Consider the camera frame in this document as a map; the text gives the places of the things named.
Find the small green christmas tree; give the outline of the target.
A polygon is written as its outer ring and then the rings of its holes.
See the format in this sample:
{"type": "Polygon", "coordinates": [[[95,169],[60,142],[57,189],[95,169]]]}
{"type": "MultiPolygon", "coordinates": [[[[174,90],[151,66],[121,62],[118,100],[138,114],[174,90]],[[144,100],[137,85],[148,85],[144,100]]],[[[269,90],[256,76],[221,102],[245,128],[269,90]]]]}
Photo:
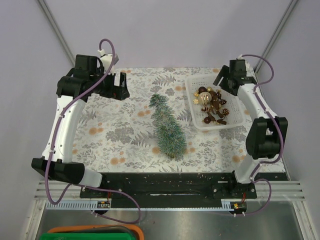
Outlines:
{"type": "Polygon", "coordinates": [[[150,98],[149,107],[154,109],[152,117],[160,152],[170,159],[180,159],[187,149],[186,135],[168,100],[166,96],[155,93],[150,98]]]}

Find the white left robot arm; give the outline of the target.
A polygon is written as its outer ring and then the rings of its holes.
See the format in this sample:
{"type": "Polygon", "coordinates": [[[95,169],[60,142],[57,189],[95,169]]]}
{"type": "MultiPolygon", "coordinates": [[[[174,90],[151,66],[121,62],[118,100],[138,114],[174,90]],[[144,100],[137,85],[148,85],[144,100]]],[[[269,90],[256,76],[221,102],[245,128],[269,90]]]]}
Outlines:
{"type": "Polygon", "coordinates": [[[73,185],[91,187],[98,198],[109,186],[101,173],[73,161],[73,144],[82,111],[92,94],[123,101],[129,98],[127,76],[121,73],[115,85],[115,64],[119,57],[101,53],[100,57],[78,54],[75,66],[57,83],[56,113],[48,143],[31,167],[43,177],[73,185]]]}

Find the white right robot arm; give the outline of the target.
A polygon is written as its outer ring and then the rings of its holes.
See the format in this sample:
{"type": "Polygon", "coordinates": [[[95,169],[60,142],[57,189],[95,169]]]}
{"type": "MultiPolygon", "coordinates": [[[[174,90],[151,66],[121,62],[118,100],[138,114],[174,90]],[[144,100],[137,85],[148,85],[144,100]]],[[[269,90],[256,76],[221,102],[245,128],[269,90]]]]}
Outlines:
{"type": "Polygon", "coordinates": [[[246,156],[234,172],[235,181],[228,184],[228,194],[239,198],[246,191],[244,184],[253,183],[263,165],[275,164],[282,158],[288,130],[288,120],[279,117],[262,97],[260,86],[248,76],[249,64],[243,56],[223,65],[213,85],[236,96],[249,112],[252,125],[245,141],[246,156]]]}

